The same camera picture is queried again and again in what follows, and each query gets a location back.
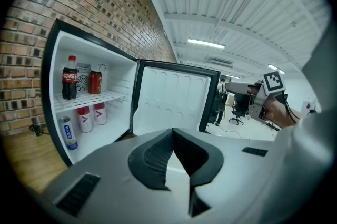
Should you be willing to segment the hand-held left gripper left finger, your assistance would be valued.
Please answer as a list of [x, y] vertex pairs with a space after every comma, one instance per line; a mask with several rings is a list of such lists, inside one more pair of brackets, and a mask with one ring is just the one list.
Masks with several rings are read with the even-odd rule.
[[46, 188], [62, 220], [187, 220], [189, 180], [168, 166], [171, 130], [95, 150]]

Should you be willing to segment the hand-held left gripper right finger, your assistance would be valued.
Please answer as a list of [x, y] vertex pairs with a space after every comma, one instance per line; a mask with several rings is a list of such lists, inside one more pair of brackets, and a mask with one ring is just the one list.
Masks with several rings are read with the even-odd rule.
[[252, 182], [273, 141], [215, 136], [173, 128], [173, 151], [190, 179], [189, 215], [234, 198]]

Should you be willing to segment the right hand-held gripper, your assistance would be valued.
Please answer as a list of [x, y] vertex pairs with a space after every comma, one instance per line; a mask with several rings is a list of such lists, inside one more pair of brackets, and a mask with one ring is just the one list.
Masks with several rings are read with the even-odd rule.
[[285, 91], [285, 85], [278, 70], [263, 74], [261, 82], [255, 84], [228, 82], [225, 88], [229, 93], [249, 95], [252, 100], [249, 105], [250, 117], [258, 121], [263, 121], [266, 112], [264, 103], [268, 97], [276, 97]]

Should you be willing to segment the person's right hand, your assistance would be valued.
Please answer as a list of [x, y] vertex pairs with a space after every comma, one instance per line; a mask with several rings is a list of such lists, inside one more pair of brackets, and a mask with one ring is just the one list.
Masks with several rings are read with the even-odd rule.
[[263, 106], [265, 107], [264, 119], [275, 123], [282, 129], [294, 126], [300, 121], [299, 115], [295, 115], [293, 110], [271, 95], [264, 101]]

